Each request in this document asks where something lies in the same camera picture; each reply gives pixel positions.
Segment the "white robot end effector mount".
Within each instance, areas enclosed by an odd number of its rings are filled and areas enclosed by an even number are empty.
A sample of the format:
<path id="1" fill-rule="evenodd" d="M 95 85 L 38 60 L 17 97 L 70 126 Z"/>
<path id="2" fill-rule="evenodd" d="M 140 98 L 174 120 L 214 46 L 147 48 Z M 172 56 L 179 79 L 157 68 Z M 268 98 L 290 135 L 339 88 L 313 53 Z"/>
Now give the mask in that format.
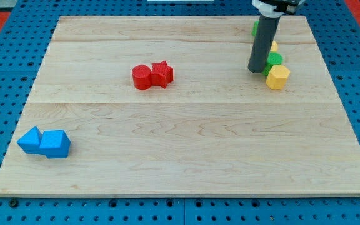
<path id="1" fill-rule="evenodd" d="M 262 16 L 279 18 L 283 14 L 294 15 L 305 0 L 252 0 L 251 3 Z"/>

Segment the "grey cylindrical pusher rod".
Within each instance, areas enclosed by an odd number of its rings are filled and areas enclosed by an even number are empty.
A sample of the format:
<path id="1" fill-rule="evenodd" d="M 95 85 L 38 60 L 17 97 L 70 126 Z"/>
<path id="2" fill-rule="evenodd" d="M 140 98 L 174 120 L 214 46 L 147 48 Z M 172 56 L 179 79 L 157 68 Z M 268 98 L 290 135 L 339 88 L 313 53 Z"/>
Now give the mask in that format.
<path id="1" fill-rule="evenodd" d="M 280 17 L 270 18 L 260 15 L 247 67 L 252 73 L 264 71 L 279 21 Z"/>

